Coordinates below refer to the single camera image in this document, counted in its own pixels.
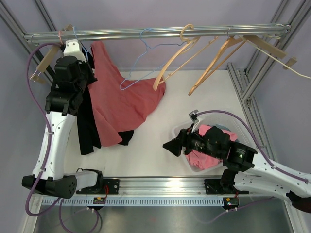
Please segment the light pink t shirt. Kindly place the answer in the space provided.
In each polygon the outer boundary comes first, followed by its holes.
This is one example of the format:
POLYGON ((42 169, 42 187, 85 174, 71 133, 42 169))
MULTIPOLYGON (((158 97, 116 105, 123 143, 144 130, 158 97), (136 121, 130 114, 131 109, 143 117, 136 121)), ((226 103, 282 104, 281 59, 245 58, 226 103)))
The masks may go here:
MULTIPOLYGON (((238 141, 238 135, 236 133, 233 133, 232 131, 222 131, 230 136, 231 141, 238 141)), ((222 160, 213 158, 195 150, 193 150, 190 154, 185 155, 185 158, 191 166, 194 166, 200 170, 215 167, 222 162, 222 160)))

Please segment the dark pink t shirt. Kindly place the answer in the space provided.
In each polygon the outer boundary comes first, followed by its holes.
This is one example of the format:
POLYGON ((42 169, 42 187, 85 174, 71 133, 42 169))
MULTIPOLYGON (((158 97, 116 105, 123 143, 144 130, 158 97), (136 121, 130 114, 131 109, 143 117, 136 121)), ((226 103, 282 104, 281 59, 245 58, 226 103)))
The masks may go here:
POLYGON ((120 132, 143 124, 165 95, 162 83, 153 90, 155 79, 126 80, 113 64, 102 41, 91 45, 97 81, 89 85, 92 110, 101 145, 110 147, 122 141, 120 132))

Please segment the light wooden hanger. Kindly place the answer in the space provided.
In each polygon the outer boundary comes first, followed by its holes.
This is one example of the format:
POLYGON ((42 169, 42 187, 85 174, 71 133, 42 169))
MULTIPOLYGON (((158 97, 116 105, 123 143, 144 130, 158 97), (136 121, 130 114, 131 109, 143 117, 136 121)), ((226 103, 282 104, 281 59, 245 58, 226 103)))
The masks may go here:
POLYGON ((184 37, 184 32, 186 29, 194 29, 193 24, 187 24, 183 27, 179 34, 179 38, 181 41, 186 42, 186 44, 179 49, 169 60, 168 62, 163 66, 158 76, 155 78, 155 81, 153 83, 153 90, 157 91, 158 87, 165 83, 172 75, 174 75, 177 71, 179 71, 181 68, 183 68, 186 64, 188 64, 191 60, 193 60, 196 56, 198 56, 202 51, 207 49, 213 42, 215 42, 218 39, 218 36, 215 36, 212 40, 208 41, 208 43, 202 47, 198 52, 196 52, 191 58, 189 58, 187 61, 185 61, 181 66, 179 66, 176 70, 174 70, 172 73, 168 74, 167 77, 164 76, 164 73, 167 71, 169 66, 174 62, 176 58, 178 58, 180 55, 186 53, 187 51, 191 50, 197 42, 200 40, 200 36, 196 36, 193 39, 188 39, 184 37))

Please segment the blue t shirt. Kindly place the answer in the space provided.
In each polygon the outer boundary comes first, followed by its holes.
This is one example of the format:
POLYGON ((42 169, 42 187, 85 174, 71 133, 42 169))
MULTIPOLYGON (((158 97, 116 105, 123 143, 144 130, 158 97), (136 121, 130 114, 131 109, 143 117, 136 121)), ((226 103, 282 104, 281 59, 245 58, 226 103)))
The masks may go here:
POLYGON ((213 125, 213 126, 219 128, 219 129, 221 129, 221 130, 230 131, 229 128, 227 128, 227 127, 225 127, 225 126, 222 126, 222 125, 219 125, 219 124, 215 124, 215 125, 213 125))

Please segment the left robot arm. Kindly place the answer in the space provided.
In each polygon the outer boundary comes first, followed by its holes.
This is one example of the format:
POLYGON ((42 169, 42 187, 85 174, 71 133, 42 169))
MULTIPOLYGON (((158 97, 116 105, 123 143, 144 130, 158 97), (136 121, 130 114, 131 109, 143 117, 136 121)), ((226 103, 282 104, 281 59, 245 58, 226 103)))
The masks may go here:
POLYGON ((31 175, 22 178, 22 186, 41 195, 70 199, 77 191, 98 194, 104 189, 99 170, 83 169, 65 174, 64 160, 69 134, 83 94, 96 81, 84 55, 65 55, 56 61, 56 76, 46 97, 43 116, 46 121, 39 158, 31 175))

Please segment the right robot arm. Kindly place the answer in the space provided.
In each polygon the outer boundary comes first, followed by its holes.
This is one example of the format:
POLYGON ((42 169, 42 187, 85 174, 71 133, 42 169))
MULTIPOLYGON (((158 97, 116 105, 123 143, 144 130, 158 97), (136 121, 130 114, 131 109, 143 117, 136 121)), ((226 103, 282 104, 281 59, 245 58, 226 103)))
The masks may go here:
POLYGON ((178 136, 163 144, 174 156, 194 150, 222 161, 225 170, 217 185, 206 182, 208 189, 220 194, 261 193, 288 201, 302 212, 311 211, 311 176, 296 172, 265 159, 263 154, 245 144, 230 140, 228 134, 213 126, 200 135, 190 128, 181 129, 178 136))

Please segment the left pale wooden hanger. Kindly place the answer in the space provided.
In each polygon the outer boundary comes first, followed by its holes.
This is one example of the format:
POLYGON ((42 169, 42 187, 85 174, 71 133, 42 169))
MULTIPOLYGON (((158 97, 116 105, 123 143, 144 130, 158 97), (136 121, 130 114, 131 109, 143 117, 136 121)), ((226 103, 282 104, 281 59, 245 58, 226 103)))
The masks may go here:
MULTIPOLYGON (((72 31, 72 30, 73 30, 73 26, 69 24, 66 28, 62 29, 61 31, 64 32, 64 31, 72 31)), ((46 55, 43 57, 41 62, 36 67, 36 70, 34 71, 34 73, 29 77, 30 81, 38 82, 40 84, 45 83, 45 81, 42 78, 40 78, 39 75, 46 71, 47 67, 50 65, 50 63, 53 61, 53 59, 55 58, 55 56, 61 50, 62 47, 63 45, 61 45, 60 42, 58 43, 58 45, 52 45, 52 47, 48 50, 46 55)))

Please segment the orange wooden hanger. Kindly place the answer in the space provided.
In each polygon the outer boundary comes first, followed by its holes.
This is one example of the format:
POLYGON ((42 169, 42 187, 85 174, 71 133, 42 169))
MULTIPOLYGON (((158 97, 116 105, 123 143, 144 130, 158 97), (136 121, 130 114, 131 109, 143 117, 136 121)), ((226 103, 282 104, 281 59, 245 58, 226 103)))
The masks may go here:
POLYGON ((213 58, 211 63, 208 65, 204 73, 201 75, 201 77, 197 80, 195 85, 190 89, 188 96, 191 96, 192 93, 215 71, 218 69, 218 67, 221 65, 221 63, 218 64, 218 66, 215 66, 218 60, 221 58, 221 56, 225 53, 225 51, 230 48, 231 46, 234 46, 236 44, 240 44, 237 46, 225 59, 223 59, 223 62, 226 61, 233 53, 235 53, 242 45, 243 40, 241 38, 235 39, 234 36, 230 36, 219 48, 216 56, 213 58))

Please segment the pale flat wooden hanger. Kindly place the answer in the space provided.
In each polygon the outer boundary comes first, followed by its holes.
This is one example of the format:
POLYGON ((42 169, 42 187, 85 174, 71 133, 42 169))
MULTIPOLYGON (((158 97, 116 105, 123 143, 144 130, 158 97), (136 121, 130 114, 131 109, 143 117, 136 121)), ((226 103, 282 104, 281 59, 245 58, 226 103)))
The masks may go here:
POLYGON ((287 57, 288 56, 287 53, 278 49, 276 46, 270 44, 269 42, 263 40, 262 38, 256 35, 244 35, 244 36, 240 36, 240 38, 243 41, 251 44, 255 49, 257 49, 261 53, 264 53, 269 58, 281 64, 284 69, 290 70, 291 72, 295 73, 296 75, 300 77, 304 77, 307 79, 311 78, 310 76, 303 75, 299 73, 298 71, 294 70, 293 68, 291 68, 291 66, 297 62, 296 58, 291 57, 286 63, 283 63, 281 59, 284 59, 285 57, 287 57))

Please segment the white plastic basket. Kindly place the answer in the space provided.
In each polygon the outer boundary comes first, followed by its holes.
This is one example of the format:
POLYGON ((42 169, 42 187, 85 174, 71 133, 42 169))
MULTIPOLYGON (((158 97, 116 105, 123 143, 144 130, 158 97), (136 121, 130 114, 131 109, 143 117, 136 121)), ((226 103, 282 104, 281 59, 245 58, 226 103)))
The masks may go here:
POLYGON ((238 141, 238 134, 217 125, 199 126, 199 113, 190 114, 193 123, 180 129, 176 137, 163 144, 163 148, 174 156, 182 156, 193 174, 210 172, 222 166, 229 170, 246 171, 254 165, 256 151, 238 141))

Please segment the black garment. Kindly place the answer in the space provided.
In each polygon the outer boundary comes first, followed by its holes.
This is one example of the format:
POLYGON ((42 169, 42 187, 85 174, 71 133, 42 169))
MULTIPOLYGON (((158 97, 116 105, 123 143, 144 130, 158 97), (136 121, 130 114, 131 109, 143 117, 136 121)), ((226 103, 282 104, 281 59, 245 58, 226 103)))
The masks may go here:
POLYGON ((100 149, 116 144, 128 146, 134 135, 133 130, 118 132, 100 115, 99 105, 92 99, 98 93, 94 83, 88 84, 78 109, 77 130, 81 155, 93 153, 95 147, 100 149))

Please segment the front aluminium rail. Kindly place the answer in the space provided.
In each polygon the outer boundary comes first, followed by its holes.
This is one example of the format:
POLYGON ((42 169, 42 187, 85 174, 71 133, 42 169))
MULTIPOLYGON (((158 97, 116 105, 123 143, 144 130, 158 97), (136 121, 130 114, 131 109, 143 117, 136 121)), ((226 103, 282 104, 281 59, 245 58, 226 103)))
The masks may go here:
POLYGON ((58 181, 40 181, 35 193, 70 199, 73 195, 121 195, 123 193, 207 195, 249 194, 250 189, 224 186, 220 177, 100 177, 94 186, 77 186, 73 177, 58 181))

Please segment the aluminium hanging rail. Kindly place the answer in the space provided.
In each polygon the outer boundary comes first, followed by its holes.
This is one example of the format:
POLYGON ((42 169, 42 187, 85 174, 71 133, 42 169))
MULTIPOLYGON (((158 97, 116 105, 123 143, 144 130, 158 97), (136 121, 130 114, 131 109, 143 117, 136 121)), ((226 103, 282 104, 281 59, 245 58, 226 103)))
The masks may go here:
MULTIPOLYGON (((101 30, 77 30, 76 33, 80 41, 95 40, 122 40, 122 39, 149 39, 149 38, 179 38, 183 27, 163 27, 153 29, 101 29, 101 30)), ((291 26, 281 23, 251 24, 251 25, 231 25, 231 26, 197 26, 193 30, 186 29, 185 38, 196 36, 240 36, 240 35, 263 35, 279 37, 287 35, 291 26)), ((58 32, 37 32, 28 33, 24 39, 29 43, 58 43, 60 42, 58 32)), ((76 39, 72 31, 64 31, 63 41, 76 39)))

